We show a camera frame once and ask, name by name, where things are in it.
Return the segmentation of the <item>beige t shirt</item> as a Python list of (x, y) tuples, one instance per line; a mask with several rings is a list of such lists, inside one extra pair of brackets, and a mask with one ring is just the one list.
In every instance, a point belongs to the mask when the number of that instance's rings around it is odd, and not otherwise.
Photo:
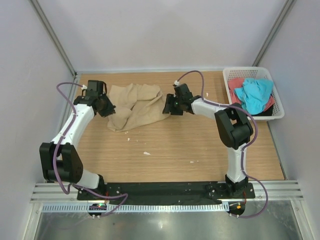
[(107, 123), (113, 132), (125, 132), (169, 117), (163, 113), (166, 96), (158, 85), (112, 85), (108, 97), (115, 105), (115, 113), (108, 116)]

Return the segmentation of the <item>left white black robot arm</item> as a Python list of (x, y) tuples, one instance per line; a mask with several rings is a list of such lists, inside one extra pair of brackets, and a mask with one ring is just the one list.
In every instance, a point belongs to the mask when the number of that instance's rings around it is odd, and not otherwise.
[(97, 198), (106, 198), (104, 178), (84, 168), (77, 146), (91, 120), (96, 115), (115, 114), (116, 107), (107, 96), (105, 82), (89, 80), (77, 86), (81, 94), (74, 101), (63, 96), (71, 107), (67, 121), (50, 142), (43, 142), (39, 147), (42, 174), (45, 180), (57, 182), (66, 195), (75, 187)]

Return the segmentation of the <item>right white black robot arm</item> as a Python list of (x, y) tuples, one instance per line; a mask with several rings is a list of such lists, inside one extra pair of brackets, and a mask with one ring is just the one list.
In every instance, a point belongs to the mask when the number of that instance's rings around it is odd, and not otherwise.
[(166, 95), (162, 113), (182, 116), (184, 112), (215, 120), (219, 138), (226, 146), (228, 155), (226, 190), (230, 196), (242, 193), (249, 182), (246, 173), (246, 146), (254, 133), (243, 109), (236, 104), (222, 105), (200, 95), (194, 96), (187, 84), (183, 83), (175, 85), (174, 93)]

